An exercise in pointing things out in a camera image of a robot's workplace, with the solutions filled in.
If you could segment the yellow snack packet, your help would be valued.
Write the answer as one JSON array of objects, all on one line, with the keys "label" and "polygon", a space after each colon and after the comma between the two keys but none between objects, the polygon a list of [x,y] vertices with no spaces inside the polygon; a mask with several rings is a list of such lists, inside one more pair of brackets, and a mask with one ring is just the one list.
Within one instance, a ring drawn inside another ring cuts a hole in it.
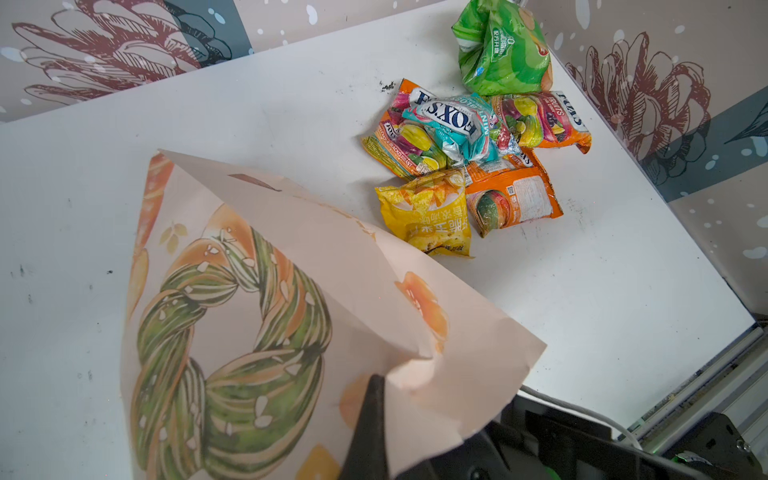
[{"label": "yellow snack packet", "polygon": [[470,255],[472,232],[463,174],[442,170],[401,187],[378,187],[390,232],[428,255]]}]

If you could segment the printed paper bag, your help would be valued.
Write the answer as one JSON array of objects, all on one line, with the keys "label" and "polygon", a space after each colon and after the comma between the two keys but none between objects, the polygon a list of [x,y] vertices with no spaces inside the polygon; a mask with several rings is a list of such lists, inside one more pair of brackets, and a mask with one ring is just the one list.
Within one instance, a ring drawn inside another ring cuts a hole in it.
[{"label": "printed paper bag", "polygon": [[149,163],[120,362],[137,479],[335,479],[373,375],[396,477],[481,431],[544,350],[286,178],[167,150]]}]

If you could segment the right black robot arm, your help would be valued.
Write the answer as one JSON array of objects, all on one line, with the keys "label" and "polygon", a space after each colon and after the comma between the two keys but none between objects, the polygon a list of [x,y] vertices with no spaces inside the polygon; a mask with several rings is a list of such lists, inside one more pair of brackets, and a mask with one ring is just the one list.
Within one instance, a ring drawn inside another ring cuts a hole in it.
[{"label": "right black robot arm", "polygon": [[497,421],[403,479],[764,479],[730,419],[711,413],[667,451],[611,439],[607,426],[517,396]]}]

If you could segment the green snack packet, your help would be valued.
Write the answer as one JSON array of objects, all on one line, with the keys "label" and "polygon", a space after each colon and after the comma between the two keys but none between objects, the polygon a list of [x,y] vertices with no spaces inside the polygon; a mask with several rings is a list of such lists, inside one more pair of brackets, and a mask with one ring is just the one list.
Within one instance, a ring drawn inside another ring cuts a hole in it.
[{"label": "green snack packet", "polygon": [[469,90],[496,96],[551,89],[550,50],[529,10],[512,1],[471,0],[452,32]]}]

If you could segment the orange Fox's candy packet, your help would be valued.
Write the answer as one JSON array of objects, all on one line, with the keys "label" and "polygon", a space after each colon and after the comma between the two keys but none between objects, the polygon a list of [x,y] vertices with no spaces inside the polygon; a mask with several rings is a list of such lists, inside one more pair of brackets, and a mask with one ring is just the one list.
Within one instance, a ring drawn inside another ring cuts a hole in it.
[{"label": "orange Fox's candy packet", "polygon": [[481,237],[563,215],[547,171],[531,149],[492,162],[471,162],[463,174],[468,211]]}]

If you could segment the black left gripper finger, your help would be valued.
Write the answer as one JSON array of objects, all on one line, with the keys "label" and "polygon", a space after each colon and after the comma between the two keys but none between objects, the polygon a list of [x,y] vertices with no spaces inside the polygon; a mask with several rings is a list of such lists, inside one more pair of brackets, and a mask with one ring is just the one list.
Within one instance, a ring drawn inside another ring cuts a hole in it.
[{"label": "black left gripper finger", "polygon": [[385,379],[373,375],[367,385],[350,448],[339,480],[388,480],[385,438]]}]

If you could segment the teal snack packet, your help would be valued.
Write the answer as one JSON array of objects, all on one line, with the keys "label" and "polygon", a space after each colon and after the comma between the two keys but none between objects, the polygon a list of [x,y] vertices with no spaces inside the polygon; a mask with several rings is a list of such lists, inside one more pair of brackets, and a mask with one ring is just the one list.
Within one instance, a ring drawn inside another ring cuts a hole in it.
[{"label": "teal snack packet", "polygon": [[470,162],[496,161],[519,152],[491,103],[476,93],[438,98],[415,89],[409,94],[402,116],[425,130],[453,168]]}]

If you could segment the Fox's fruits candy packet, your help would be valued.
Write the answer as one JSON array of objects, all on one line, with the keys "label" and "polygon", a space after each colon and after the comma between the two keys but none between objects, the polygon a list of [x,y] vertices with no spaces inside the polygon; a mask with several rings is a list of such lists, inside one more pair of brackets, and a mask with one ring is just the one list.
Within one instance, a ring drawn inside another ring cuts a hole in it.
[{"label": "Fox's fruits candy packet", "polygon": [[403,117],[407,109],[431,98],[430,92],[403,79],[375,130],[361,139],[363,149],[401,179],[413,180],[448,167],[448,157],[424,128]]}]

